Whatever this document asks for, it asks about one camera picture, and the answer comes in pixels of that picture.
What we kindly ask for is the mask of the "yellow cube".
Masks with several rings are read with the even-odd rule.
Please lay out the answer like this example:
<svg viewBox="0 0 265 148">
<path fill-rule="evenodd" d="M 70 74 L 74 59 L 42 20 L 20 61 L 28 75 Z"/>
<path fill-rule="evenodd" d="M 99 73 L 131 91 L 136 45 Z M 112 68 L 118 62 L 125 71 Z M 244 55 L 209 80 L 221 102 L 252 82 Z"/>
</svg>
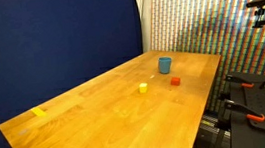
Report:
<svg viewBox="0 0 265 148">
<path fill-rule="evenodd" d="M 141 83 L 139 85 L 139 91 L 141 93 L 146 93 L 147 92 L 147 87 L 148 87 L 148 84 L 147 83 Z"/>
</svg>

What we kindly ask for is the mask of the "blue plastic cup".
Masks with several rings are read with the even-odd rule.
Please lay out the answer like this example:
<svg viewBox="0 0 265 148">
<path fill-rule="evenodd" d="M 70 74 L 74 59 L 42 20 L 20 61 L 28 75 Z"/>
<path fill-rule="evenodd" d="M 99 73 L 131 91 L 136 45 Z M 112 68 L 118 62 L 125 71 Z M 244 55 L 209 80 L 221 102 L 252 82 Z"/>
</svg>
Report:
<svg viewBox="0 0 265 148">
<path fill-rule="evenodd" d="M 171 61 L 172 61 L 172 58 L 169 58 L 169 57 L 162 57 L 158 60 L 159 72 L 161 74 L 169 74 L 171 64 L 172 64 Z"/>
</svg>

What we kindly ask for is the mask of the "red cube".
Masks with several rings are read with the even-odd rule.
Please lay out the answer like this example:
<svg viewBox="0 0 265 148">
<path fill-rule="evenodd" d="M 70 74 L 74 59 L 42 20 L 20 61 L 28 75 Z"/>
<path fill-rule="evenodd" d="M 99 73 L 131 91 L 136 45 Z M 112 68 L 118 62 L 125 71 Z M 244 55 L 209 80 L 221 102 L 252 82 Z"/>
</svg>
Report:
<svg viewBox="0 0 265 148">
<path fill-rule="evenodd" d="M 171 85 L 179 86 L 181 84 L 181 80 L 179 77 L 173 77 L 170 81 Z"/>
</svg>

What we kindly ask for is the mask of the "yellow tape strip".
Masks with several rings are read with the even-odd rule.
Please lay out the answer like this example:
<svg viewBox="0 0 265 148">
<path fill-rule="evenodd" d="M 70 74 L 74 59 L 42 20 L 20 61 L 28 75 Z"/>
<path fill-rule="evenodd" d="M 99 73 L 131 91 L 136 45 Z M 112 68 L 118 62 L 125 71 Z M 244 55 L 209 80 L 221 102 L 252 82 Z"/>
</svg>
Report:
<svg viewBox="0 0 265 148">
<path fill-rule="evenodd" d="M 35 115 L 39 116 L 39 117 L 42 117 L 42 116 L 45 116 L 45 112 L 43 110 L 41 110 L 40 108 L 38 107 L 33 107 L 31 112 L 33 112 Z"/>
</svg>

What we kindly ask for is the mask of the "blue backdrop screen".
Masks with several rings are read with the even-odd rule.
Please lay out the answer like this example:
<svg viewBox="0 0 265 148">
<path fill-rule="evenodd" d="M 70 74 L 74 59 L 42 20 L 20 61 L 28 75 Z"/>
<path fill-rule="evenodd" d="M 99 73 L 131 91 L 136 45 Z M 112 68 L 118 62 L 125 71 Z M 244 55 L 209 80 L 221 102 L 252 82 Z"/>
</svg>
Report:
<svg viewBox="0 0 265 148">
<path fill-rule="evenodd" d="M 141 35 L 136 0 L 0 0 L 0 123 L 138 56 Z"/>
</svg>

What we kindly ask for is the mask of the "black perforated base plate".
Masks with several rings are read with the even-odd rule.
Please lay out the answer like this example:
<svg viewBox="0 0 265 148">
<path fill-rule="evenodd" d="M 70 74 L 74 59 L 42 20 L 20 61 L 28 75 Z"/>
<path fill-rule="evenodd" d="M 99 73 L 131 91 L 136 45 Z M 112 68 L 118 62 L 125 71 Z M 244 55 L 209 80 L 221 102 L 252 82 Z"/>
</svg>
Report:
<svg viewBox="0 0 265 148">
<path fill-rule="evenodd" d="M 253 83 L 249 88 L 239 83 L 227 82 L 231 100 L 265 116 L 265 76 L 239 72 L 231 73 L 231 76 Z M 231 148 L 265 148 L 265 120 L 253 121 L 236 111 L 231 113 L 230 122 Z"/>
</svg>

